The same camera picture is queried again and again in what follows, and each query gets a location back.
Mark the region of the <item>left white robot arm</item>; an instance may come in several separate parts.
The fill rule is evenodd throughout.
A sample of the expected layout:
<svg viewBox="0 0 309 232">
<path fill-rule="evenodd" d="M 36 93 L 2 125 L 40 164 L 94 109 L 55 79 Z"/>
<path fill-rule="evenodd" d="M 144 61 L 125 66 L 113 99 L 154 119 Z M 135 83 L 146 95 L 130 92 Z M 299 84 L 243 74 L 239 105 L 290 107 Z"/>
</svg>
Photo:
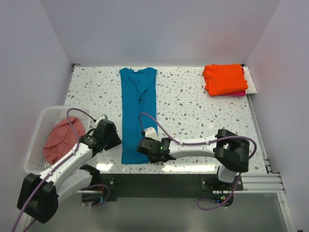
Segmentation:
<svg viewBox="0 0 309 232">
<path fill-rule="evenodd" d="M 76 145 L 58 162 L 39 174 L 23 180 L 17 208 L 40 223 L 48 222 L 59 204 L 80 189 L 96 189 L 99 170 L 87 164 L 96 154 L 121 144 L 115 124 L 107 119 L 81 136 Z"/>
</svg>

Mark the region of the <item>blue t shirt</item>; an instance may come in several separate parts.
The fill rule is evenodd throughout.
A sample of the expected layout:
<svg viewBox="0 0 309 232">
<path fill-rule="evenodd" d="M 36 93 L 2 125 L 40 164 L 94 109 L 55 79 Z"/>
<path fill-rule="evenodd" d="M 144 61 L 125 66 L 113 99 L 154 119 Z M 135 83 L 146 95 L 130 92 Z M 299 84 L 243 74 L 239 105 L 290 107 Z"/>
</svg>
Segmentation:
<svg viewBox="0 0 309 232">
<path fill-rule="evenodd" d="M 119 71 L 122 91 L 122 164 L 144 164 L 149 159 L 137 151 L 144 128 L 157 125 L 146 117 L 139 121 L 141 113 L 156 117 L 156 74 L 154 68 L 132 70 L 123 68 Z"/>
</svg>

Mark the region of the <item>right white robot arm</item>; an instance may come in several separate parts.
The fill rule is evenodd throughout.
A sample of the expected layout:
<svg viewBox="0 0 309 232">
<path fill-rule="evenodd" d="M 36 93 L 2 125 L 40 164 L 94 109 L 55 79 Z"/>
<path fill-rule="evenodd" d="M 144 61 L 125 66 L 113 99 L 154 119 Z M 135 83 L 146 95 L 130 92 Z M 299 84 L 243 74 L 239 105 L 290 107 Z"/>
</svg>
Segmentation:
<svg viewBox="0 0 309 232">
<path fill-rule="evenodd" d="M 148 128 L 137 151 L 146 155 L 150 163 L 179 160 L 186 157 L 209 157 L 220 162 L 215 178 L 217 188 L 227 189 L 235 176 L 249 170 L 250 140 L 226 129 L 215 135 L 197 139 L 162 138 L 158 140 Z"/>
</svg>

